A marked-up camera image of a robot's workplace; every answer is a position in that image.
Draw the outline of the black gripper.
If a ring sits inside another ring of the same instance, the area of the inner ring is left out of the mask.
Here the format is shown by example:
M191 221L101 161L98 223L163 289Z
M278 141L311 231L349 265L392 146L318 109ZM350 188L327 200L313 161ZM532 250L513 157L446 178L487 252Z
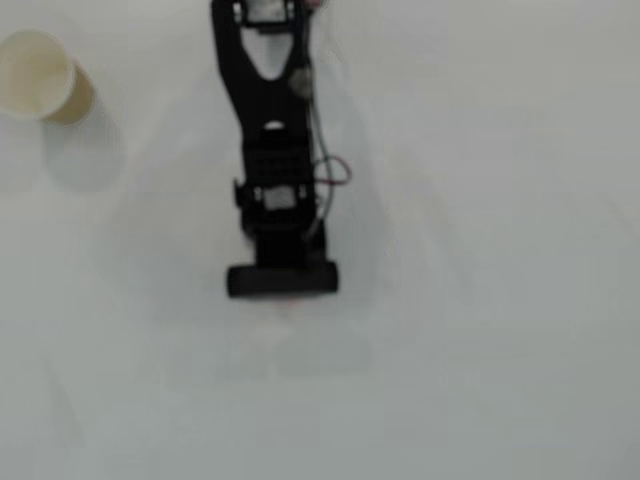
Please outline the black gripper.
M243 233L260 268L324 268L326 234L310 183L234 183Z

